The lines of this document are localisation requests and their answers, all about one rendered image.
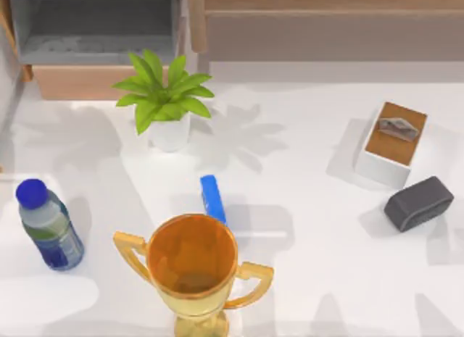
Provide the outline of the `green plant in white pot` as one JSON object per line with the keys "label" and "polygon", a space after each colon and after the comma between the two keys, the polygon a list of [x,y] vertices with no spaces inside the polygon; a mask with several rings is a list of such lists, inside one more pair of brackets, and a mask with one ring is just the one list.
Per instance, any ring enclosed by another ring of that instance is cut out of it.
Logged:
{"label": "green plant in white pot", "polygon": [[148,49],[142,55],[130,52],[128,56],[135,74],[112,85],[125,92],[116,106],[134,107],[136,133],[147,134],[152,146],[164,152],[182,149],[189,141],[191,115],[211,117],[202,99],[215,97],[204,86],[212,76],[186,71],[184,55],[168,66]]}

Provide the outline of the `gold trophy cup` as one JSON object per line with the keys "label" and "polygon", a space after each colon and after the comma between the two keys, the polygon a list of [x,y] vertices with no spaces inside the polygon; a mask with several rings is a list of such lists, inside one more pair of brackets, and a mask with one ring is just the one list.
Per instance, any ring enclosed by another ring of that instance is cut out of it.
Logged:
{"label": "gold trophy cup", "polygon": [[239,263],[230,229],[203,214],[176,216],[149,240],[117,231],[113,242],[175,314],[175,337],[228,337],[225,311],[258,301],[273,281],[272,267]]}

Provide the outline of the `white tissue box wooden lid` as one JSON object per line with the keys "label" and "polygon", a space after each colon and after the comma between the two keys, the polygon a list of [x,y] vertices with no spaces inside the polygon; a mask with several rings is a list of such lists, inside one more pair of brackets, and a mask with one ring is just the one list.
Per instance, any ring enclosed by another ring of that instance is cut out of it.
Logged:
{"label": "white tissue box wooden lid", "polygon": [[[400,119],[417,129],[412,141],[383,133],[380,121]],[[368,132],[354,158],[354,171],[369,180],[401,189],[412,170],[415,153],[426,129],[428,115],[414,109],[385,102],[370,122]]]}

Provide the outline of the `wooden cupboard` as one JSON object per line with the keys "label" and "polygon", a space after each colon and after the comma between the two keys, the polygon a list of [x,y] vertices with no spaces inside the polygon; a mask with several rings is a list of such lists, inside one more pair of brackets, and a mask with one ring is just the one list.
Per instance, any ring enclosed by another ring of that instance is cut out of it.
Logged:
{"label": "wooden cupboard", "polygon": [[464,59],[464,0],[187,0],[191,47],[220,61]]}

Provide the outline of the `pale wooden drawer front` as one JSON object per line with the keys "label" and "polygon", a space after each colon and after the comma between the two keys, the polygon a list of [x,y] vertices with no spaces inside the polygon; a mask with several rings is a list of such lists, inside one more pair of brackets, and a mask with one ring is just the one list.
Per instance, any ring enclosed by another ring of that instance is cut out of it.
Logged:
{"label": "pale wooden drawer front", "polygon": [[125,91],[114,84],[144,83],[131,65],[33,65],[32,71],[45,100],[117,100]]}

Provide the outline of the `pulled-out drawer grey inside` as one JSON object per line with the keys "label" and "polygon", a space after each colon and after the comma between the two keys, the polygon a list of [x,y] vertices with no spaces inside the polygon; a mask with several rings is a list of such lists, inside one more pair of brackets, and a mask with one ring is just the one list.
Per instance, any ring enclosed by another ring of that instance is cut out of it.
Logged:
{"label": "pulled-out drawer grey inside", "polygon": [[129,53],[177,54],[180,0],[10,0],[28,65],[128,65]]}

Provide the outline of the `dark grey rounded speaker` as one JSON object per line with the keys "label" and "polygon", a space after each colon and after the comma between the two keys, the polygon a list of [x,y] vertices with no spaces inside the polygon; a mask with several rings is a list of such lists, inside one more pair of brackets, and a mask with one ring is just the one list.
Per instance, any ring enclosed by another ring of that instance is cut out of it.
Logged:
{"label": "dark grey rounded speaker", "polygon": [[454,201],[452,192],[436,176],[396,192],[384,214],[401,233],[442,215]]}

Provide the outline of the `clear bottle with blue cap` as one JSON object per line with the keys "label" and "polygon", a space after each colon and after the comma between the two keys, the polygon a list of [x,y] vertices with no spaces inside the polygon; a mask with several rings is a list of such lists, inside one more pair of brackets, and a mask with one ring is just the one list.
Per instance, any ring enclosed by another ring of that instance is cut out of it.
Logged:
{"label": "clear bottle with blue cap", "polygon": [[46,265],[56,271],[79,265],[84,245],[61,199],[37,178],[23,180],[15,196],[22,226]]}

